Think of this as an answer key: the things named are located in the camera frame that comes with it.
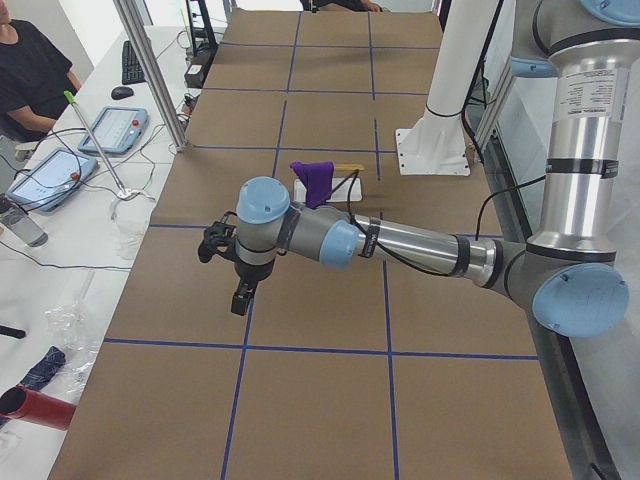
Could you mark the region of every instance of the keyboard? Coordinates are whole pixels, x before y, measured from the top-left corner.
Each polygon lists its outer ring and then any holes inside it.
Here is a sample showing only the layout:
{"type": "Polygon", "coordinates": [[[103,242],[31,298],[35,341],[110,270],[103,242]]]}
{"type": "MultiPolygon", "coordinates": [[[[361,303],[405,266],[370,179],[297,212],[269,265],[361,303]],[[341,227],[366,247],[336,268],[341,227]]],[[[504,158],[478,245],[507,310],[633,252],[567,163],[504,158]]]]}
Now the keyboard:
{"type": "Polygon", "coordinates": [[[144,82],[142,65],[136,57],[131,41],[125,40],[122,44],[122,84],[131,85],[142,82],[144,82]]]}

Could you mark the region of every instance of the black shirt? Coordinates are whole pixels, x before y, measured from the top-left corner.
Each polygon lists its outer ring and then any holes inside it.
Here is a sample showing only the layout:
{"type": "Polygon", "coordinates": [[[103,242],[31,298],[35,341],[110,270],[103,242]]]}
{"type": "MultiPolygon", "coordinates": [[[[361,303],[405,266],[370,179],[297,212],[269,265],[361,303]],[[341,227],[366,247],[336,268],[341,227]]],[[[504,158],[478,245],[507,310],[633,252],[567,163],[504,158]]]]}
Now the black shirt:
{"type": "Polygon", "coordinates": [[[71,62],[32,23],[12,20],[11,26],[18,42],[0,43],[0,114],[24,141],[39,140],[44,133],[26,130],[6,113],[29,106],[58,119],[69,104],[64,91],[77,93],[67,77],[71,62]]]}
{"type": "MultiPolygon", "coordinates": [[[[301,0],[302,8],[305,10],[309,10],[309,0],[301,0]]],[[[315,0],[313,2],[316,7],[326,7],[330,3],[335,3],[336,5],[340,5],[341,7],[348,8],[349,10],[353,10],[354,12],[366,12],[367,9],[364,8],[362,2],[360,0],[315,0]]]]}

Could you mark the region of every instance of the black mouse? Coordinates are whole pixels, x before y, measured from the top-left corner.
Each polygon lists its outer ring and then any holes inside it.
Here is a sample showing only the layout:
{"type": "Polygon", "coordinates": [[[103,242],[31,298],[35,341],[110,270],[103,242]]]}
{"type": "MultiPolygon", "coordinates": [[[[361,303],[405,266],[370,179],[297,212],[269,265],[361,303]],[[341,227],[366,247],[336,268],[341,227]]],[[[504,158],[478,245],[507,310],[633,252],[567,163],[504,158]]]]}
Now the black mouse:
{"type": "Polygon", "coordinates": [[[114,100],[122,100],[133,95],[133,88],[119,86],[111,90],[111,98],[114,100]]]}

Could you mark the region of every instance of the person's hand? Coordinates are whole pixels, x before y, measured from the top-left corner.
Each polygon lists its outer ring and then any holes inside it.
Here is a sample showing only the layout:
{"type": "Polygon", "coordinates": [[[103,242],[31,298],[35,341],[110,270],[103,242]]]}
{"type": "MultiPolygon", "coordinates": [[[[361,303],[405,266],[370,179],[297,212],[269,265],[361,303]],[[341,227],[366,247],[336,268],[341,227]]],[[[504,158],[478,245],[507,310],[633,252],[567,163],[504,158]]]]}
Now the person's hand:
{"type": "Polygon", "coordinates": [[[362,2],[362,6],[368,12],[381,12],[382,11],[382,7],[380,5],[378,5],[377,3],[370,2],[369,0],[360,0],[360,1],[362,2]]]}

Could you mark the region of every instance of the blue tablet device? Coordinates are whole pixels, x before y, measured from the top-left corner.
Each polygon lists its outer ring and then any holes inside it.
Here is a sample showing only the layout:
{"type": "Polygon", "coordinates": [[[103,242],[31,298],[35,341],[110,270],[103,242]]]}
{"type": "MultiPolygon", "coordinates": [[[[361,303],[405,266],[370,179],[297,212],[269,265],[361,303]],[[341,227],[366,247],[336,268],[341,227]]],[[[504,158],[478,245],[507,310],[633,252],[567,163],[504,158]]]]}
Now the blue tablet device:
{"type": "MultiPolygon", "coordinates": [[[[123,155],[133,147],[144,131],[149,114],[144,108],[104,107],[96,118],[91,131],[104,153],[123,155]]],[[[85,135],[78,149],[89,155],[97,155],[89,135],[85,135]]]]}
{"type": "Polygon", "coordinates": [[[57,148],[24,178],[14,183],[7,197],[28,210],[50,211],[80,186],[98,165],[95,158],[57,148]]]}

